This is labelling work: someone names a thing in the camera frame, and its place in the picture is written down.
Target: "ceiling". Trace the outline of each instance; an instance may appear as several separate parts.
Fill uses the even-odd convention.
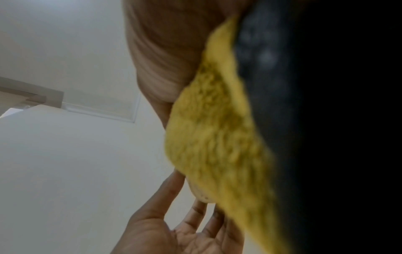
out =
[[[64,92],[63,108],[134,121],[119,0],[2,0],[0,76]]]

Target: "yellow sponge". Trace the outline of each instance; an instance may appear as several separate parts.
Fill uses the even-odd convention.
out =
[[[286,254],[271,182],[274,156],[259,136],[236,72],[237,24],[232,18],[209,37],[194,80],[173,106],[165,150],[268,253]]]

